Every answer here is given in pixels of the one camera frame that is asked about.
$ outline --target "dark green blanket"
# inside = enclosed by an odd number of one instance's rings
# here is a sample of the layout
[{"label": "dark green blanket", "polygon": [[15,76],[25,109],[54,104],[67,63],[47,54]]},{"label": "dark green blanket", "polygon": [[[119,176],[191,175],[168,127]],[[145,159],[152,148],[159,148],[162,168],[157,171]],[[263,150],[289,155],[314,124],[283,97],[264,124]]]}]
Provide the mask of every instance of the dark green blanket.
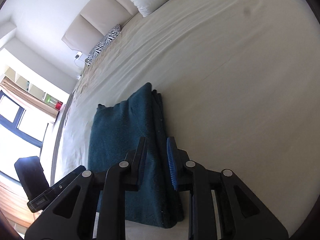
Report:
[{"label": "dark green blanket", "polygon": [[123,161],[148,140],[143,183],[138,192],[126,192],[125,219],[141,224],[171,228],[183,220],[179,194],[173,190],[166,152],[161,95],[146,83],[114,107],[98,105],[89,145],[89,169],[105,171]]}]

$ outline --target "window frame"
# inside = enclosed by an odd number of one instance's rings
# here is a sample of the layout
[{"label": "window frame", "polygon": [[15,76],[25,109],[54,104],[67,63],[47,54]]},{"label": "window frame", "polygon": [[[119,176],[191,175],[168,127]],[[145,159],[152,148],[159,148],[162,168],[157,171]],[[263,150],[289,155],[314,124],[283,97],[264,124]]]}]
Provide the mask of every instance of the window frame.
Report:
[{"label": "window frame", "polygon": [[11,131],[12,133],[14,133],[15,135],[19,136],[20,138],[22,138],[23,140],[37,146],[40,148],[40,154],[41,154],[41,150],[42,150],[42,145],[43,145],[43,141],[39,141],[38,139],[36,138],[33,138],[32,136],[24,133],[23,131],[20,131],[19,130],[19,125],[20,125],[20,122],[21,122],[21,119],[23,118],[23,115],[25,113],[25,109],[20,106],[19,104],[17,104],[15,101],[13,101],[9,96],[7,96],[2,90],[0,90],[0,100],[2,99],[2,97],[7,97],[9,98],[13,103],[15,103],[17,106],[19,106],[19,110],[16,114],[16,117],[12,122],[10,122],[9,120],[7,120],[5,117],[3,117],[1,114],[0,114],[0,124],[7,128],[9,131]]}]

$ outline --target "white wall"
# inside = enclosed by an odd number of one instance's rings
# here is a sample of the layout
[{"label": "white wall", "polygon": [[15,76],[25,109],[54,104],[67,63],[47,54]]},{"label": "white wall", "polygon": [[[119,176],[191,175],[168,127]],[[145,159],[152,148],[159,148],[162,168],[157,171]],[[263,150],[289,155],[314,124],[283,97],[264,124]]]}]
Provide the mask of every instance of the white wall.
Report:
[{"label": "white wall", "polygon": [[0,22],[11,19],[17,38],[55,67],[76,78],[82,71],[74,63],[77,51],[62,40],[64,33],[89,0],[7,0]]},{"label": "white wall", "polygon": [[25,77],[30,83],[34,84],[43,91],[46,91],[49,95],[57,98],[62,102],[68,100],[69,94],[57,86],[53,85],[42,76],[34,72],[32,69],[23,64],[14,55],[12,55],[6,48],[0,50],[0,64],[10,65],[11,68]]},{"label": "white wall", "polygon": [[4,48],[24,65],[29,67],[31,70],[42,76],[53,85],[67,92],[68,94],[72,93],[77,80],[71,78],[69,75],[39,56],[19,39],[11,39],[5,44]]},{"label": "white wall", "polygon": [[12,22],[4,22],[0,26],[0,48],[16,35],[17,27]]},{"label": "white wall", "polygon": [[4,74],[8,70],[8,68],[9,66],[5,62],[0,62],[0,75]]}]

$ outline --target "metal screw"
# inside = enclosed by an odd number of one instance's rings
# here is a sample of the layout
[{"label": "metal screw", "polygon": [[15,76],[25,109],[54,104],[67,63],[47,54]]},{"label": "metal screw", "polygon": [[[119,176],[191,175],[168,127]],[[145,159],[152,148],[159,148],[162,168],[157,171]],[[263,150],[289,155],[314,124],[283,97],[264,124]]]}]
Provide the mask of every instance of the metal screw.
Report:
[{"label": "metal screw", "polygon": [[232,174],[233,174],[233,173],[232,173],[231,170],[224,170],[224,171],[223,171],[223,175],[226,176],[226,177],[231,177]]},{"label": "metal screw", "polygon": [[128,167],[128,166],[129,166],[129,163],[126,162],[126,161],[120,162],[120,163],[119,163],[119,166],[120,166],[121,168],[125,168],[125,167]]},{"label": "metal screw", "polygon": [[85,177],[85,178],[87,178],[87,177],[90,177],[91,176],[91,171],[84,171],[84,172],[82,172],[82,177]]},{"label": "metal screw", "polygon": [[192,168],[192,167],[196,166],[196,163],[193,161],[188,161],[188,162],[186,162],[186,166],[189,168]]}]

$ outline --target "window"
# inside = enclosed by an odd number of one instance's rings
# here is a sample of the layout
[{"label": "window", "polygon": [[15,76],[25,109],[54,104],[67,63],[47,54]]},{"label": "window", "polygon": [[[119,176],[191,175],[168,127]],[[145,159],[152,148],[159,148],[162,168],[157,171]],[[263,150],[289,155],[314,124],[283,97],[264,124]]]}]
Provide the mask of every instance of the window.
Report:
[{"label": "window", "polygon": [[0,171],[19,181],[14,163],[41,155],[48,122],[39,119],[0,90]]}]

